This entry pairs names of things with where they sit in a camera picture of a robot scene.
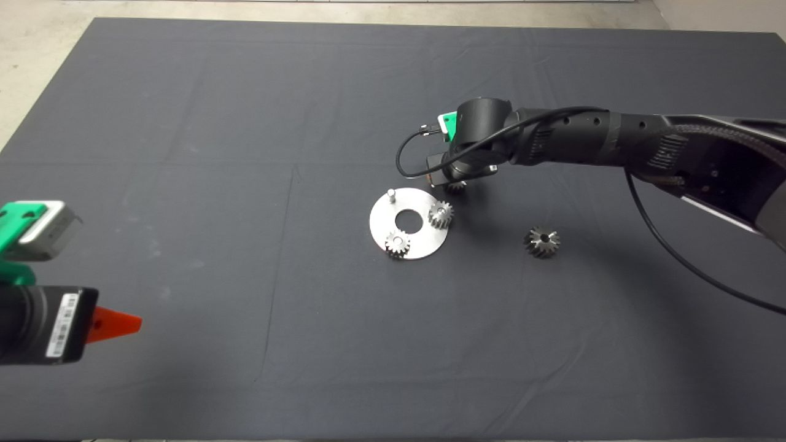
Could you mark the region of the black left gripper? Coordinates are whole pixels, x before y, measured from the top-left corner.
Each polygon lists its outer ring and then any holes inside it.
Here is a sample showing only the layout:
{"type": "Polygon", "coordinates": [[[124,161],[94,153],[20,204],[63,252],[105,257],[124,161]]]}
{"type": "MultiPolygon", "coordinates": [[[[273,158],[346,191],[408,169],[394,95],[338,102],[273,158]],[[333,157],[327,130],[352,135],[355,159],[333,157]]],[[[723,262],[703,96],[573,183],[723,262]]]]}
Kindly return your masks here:
{"type": "Polygon", "coordinates": [[[1,364],[76,363],[87,344],[140,331],[141,317],[96,307],[98,297],[90,287],[3,285],[1,364]]]}

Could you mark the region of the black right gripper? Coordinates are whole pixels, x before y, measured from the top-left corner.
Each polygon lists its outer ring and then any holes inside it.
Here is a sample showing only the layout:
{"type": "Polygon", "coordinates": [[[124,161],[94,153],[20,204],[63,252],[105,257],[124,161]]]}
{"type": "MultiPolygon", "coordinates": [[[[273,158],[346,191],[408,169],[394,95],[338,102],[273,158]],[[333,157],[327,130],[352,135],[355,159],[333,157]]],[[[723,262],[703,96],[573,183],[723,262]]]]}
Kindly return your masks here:
{"type": "Polygon", "coordinates": [[[426,180],[431,188],[447,187],[447,185],[491,176],[498,170],[499,166],[497,165],[489,165],[489,163],[475,165],[461,159],[444,165],[438,171],[426,174],[426,180]]]}

